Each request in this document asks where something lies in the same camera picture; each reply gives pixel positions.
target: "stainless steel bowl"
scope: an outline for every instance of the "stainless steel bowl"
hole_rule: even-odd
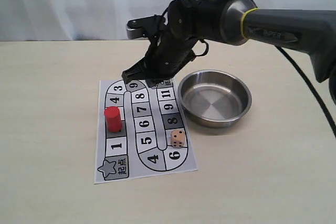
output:
[[[186,115],[206,127],[236,123],[250,109],[252,97],[237,77],[217,70],[188,74],[178,85],[178,97]]]

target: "star symbol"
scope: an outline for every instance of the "star symbol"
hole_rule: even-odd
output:
[[[103,162],[103,165],[98,167],[98,171],[103,173],[103,177],[106,178],[109,174],[116,174],[117,171],[114,168],[116,161],[108,162],[106,159]]]

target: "red cylinder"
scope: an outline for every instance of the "red cylinder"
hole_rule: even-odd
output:
[[[122,129],[120,110],[118,107],[111,106],[104,111],[107,128],[110,132],[119,132]]]

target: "table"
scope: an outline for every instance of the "table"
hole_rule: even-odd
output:
[[[199,171],[94,185],[99,80],[120,79],[148,45],[0,43],[1,223],[336,222],[329,125],[290,63],[253,41],[212,42],[176,76],[227,71],[252,93],[249,113],[229,129],[188,121]],[[335,117],[328,83],[315,82],[307,55],[288,52]]]

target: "black number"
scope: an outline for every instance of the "black number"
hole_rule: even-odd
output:
[[[159,159],[159,156],[157,156],[157,155],[153,155],[153,156],[151,156],[151,157],[148,157],[147,159],[148,159],[150,162],[156,164],[156,160]]]
[[[170,97],[170,91],[169,90],[165,90],[165,91],[161,91],[161,95],[162,97]]]
[[[114,89],[115,91],[117,91],[117,90],[122,90],[122,86],[115,86],[113,89]]]
[[[121,148],[121,143],[120,144],[111,145],[111,148],[112,148],[112,150],[113,150],[113,148]]]
[[[168,118],[168,123],[172,124],[172,123],[177,123],[177,119],[176,118]]]
[[[114,103],[117,103],[117,101],[119,101],[119,98],[118,97],[110,98],[110,101],[114,102]]]
[[[179,152],[173,152],[173,153],[169,153],[169,157],[172,159],[172,160],[177,160],[180,158],[180,153]]]
[[[142,108],[142,107],[137,107],[137,112],[140,113],[140,110],[144,110],[146,111],[147,109],[146,108]]]
[[[163,107],[165,110],[172,110],[174,108],[174,106],[171,104],[165,104]]]
[[[141,93],[141,94],[136,94],[136,95],[135,95],[135,98],[137,98],[137,99],[143,99],[143,98],[145,98],[145,95],[144,95],[143,93]]]
[[[136,83],[131,83],[130,88],[136,88],[138,85]]]
[[[145,139],[141,139],[141,144],[151,144],[152,139],[150,137],[145,137]]]
[[[139,125],[140,125],[140,127],[145,128],[145,127],[149,126],[149,122],[148,121],[143,121],[143,122],[140,122]]]

